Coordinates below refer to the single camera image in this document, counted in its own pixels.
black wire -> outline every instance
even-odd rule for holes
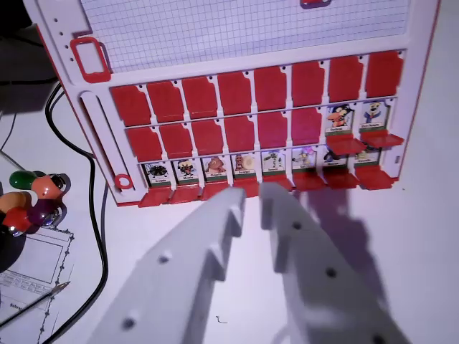
[[[43,80],[2,80],[0,81],[0,86],[6,85],[43,85],[51,84],[57,81],[57,77],[51,77],[49,79]]]
[[[98,246],[100,260],[102,261],[102,276],[100,277],[100,281],[98,286],[95,288],[94,292],[89,296],[89,298],[81,305],[81,307],[74,313],[64,324],[62,324],[48,339],[46,339],[43,343],[48,344],[54,342],[58,339],[61,335],[67,332],[67,330],[72,327],[85,313],[86,311],[93,305],[93,303],[97,300],[100,293],[102,292],[105,283],[107,282],[108,278],[108,258],[107,252],[105,250],[105,245],[100,237],[98,222],[95,218],[95,210],[94,210],[94,180],[95,180],[95,163],[93,158],[85,152],[83,149],[77,147],[69,140],[67,140],[60,131],[56,128],[52,120],[52,111],[51,111],[51,102],[56,97],[57,92],[61,88],[61,85],[58,84],[52,91],[48,101],[46,102],[46,106],[44,108],[44,113],[46,115],[47,122],[51,127],[53,133],[59,138],[66,146],[72,149],[74,152],[84,156],[90,163],[90,180],[89,180],[89,212],[91,222],[93,224],[94,236]]]

small card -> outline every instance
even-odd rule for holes
[[[355,108],[350,104],[328,107],[325,136],[352,133],[354,113]]]
[[[232,172],[235,178],[255,177],[255,154],[241,153],[231,156]]]
[[[171,185],[171,180],[167,172],[168,163],[159,162],[159,163],[144,163],[142,165],[142,170],[145,173],[146,181],[148,186],[151,188],[157,186],[169,186]]]
[[[285,173],[285,154],[280,150],[262,152],[261,160],[264,176]]]
[[[379,163],[379,157],[381,156],[381,148],[374,148],[366,145],[365,150],[356,154],[355,166],[370,166],[377,165]]]
[[[359,132],[364,133],[366,131],[385,129],[389,112],[390,106],[383,100],[365,102]]]
[[[292,149],[292,172],[314,170],[316,168],[316,158],[316,147]]]
[[[227,180],[227,167],[224,164],[223,156],[202,158],[202,167],[204,168],[206,181]]]
[[[194,159],[186,159],[173,162],[178,184],[183,185],[199,182],[198,170],[196,168],[197,163],[199,163],[199,161]]]
[[[346,166],[348,156],[338,156],[326,146],[323,149],[323,167]]]

red tab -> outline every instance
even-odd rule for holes
[[[356,177],[360,180],[360,184],[368,190],[391,188],[394,183],[387,173],[381,171],[380,166],[356,167]]]
[[[275,174],[273,176],[263,176],[263,183],[277,183],[287,191],[293,190],[292,183],[287,179],[285,174]]]
[[[374,148],[388,148],[404,143],[403,138],[389,134],[387,130],[366,131],[360,135],[360,138]]]
[[[338,156],[357,154],[366,148],[366,146],[354,138],[352,134],[328,136],[326,138],[326,144],[328,148]]]
[[[222,129],[214,120],[192,122],[191,128],[199,155],[223,153]]]
[[[180,90],[171,81],[152,82],[146,88],[158,123],[184,120]]]
[[[287,76],[278,66],[254,71],[255,98],[259,111],[285,108]]]
[[[364,66],[357,56],[336,57],[330,60],[328,94],[331,102],[359,98]]]
[[[374,52],[370,54],[366,75],[366,96],[385,97],[395,95],[402,76],[403,59],[398,52]]]
[[[325,70],[320,67],[318,61],[293,64],[293,106],[321,104],[324,84]]]
[[[139,91],[135,85],[112,87],[110,93],[126,127],[151,123],[145,93]]]
[[[321,135],[322,114],[315,107],[292,111],[293,145],[317,143]]]
[[[356,188],[359,183],[347,168],[324,168],[323,177],[332,189]]]
[[[250,112],[252,105],[250,80],[244,77],[242,72],[218,75],[218,87],[225,115]]]
[[[159,127],[164,149],[169,159],[188,158],[193,151],[193,145],[188,129],[182,124],[167,124]]]
[[[230,152],[252,151],[255,144],[253,122],[246,116],[224,119],[224,129]]]
[[[260,184],[255,177],[235,179],[233,186],[235,188],[243,188],[247,197],[258,196],[260,188]]]
[[[177,185],[177,190],[175,190],[172,195],[169,203],[186,203],[191,201],[196,201],[199,197],[199,185],[198,184],[187,184],[187,185]]]
[[[184,88],[189,117],[192,120],[217,116],[215,86],[207,77],[190,77],[183,79],[181,84]]]
[[[258,114],[258,138],[261,148],[284,147],[287,140],[287,118],[281,113]]]
[[[210,183],[206,183],[204,190],[202,191],[201,200],[206,201],[229,186],[230,185],[227,181],[212,181]]]
[[[320,190],[326,187],[325,182],[315,171],[294,173],[293,183],[299,191]]]
[[[150,188],[138,204],[138,207],[143,208],[146,206],[159,206],[160,204],[166,204],[170,195],[170,186]]]
[[[149,127],[126,129],[126,135],[138,162],[161,160],[158,134]]]

hole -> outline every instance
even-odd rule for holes
[[[336,277],[336,270],[333,267],[327,267],[327,269],[325,270],[325,273],[330,278],[335,278]]]
[[[134,326],[136,326],[136,321],[131,317],[127,317],[123,320],[123,324],[121,325],[122,329],[125,331],[131,330]]]
[[[384,339],[382,335],[374,335],[373,343],[374,344],[386,344],[386,340]]]
[[[165,264],[169,261],[169,258],[166,257],[165,255],[159,256],[158,258],[158,263],[159,264]]]
[[[292,223],[292,227],[298,231],[299,229],[301,229],[301,223],[298,221],[295,221]]]

colorful toy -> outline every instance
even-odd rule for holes
[[[2,231],[17,237],[34,227],[53,225],[60,218],[60,202],[66,185],[60,175],[16,171],[11,174],[9,183],[14,188],[35,192],[38,201],[32,206],[22,192],[10,192],[1,196]]]

